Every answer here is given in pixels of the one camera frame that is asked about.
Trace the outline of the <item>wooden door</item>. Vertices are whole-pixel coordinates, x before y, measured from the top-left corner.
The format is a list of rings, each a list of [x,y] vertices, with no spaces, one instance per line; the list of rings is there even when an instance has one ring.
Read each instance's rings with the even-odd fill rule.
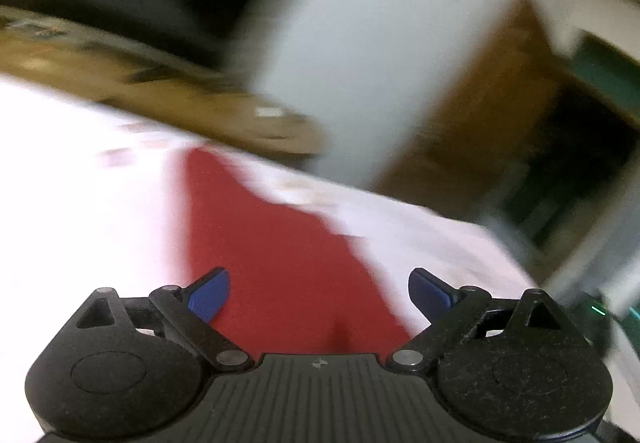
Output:
[[[375,192],[469,220],[521,155],[560,76],[534,0],[511,0]]]

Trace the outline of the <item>small white object on stand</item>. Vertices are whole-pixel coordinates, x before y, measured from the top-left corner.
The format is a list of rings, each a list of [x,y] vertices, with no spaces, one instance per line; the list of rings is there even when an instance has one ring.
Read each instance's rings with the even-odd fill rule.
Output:
[[[285,111],[282,108],[267,106],[255,107],[254,113],[256,117],[264,119],[282,118],[285,115]]]

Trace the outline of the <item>wooden TV stand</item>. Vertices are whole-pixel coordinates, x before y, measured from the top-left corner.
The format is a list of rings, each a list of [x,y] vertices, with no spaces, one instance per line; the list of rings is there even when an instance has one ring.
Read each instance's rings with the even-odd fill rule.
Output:
[[[2,7],[1,70],[277,161],[322,154],[314,120],[248,93],[220,72],[76,22]],[[282,118],[254,108],[280,107]]]

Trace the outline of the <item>floral white bed sheet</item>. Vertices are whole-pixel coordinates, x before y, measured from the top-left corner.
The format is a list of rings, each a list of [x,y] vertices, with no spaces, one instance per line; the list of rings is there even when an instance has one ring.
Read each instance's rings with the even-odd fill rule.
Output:
[[[215,371],[167,338],[149,299],[193,283],[189,148],[345,237],[409,341],[430,325],[409,297],[417,267],[490,293],[484,319],[423,373],[387,368],[393,352],[264,353]],[[609,312],[602,361],[482,226],[1,80],[3,441],[634,442],[639,363]]]

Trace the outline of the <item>red embellished knit sweater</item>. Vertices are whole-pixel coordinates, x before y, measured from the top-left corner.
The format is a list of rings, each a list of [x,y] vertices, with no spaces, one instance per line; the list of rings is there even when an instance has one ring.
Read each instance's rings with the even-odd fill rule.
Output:
[[[411,335],[352,245],[320,218],[252,192],[230,161],[180,156],[189,281],[222,267],[230,296],[212,325],[264,353],[387,355]]]

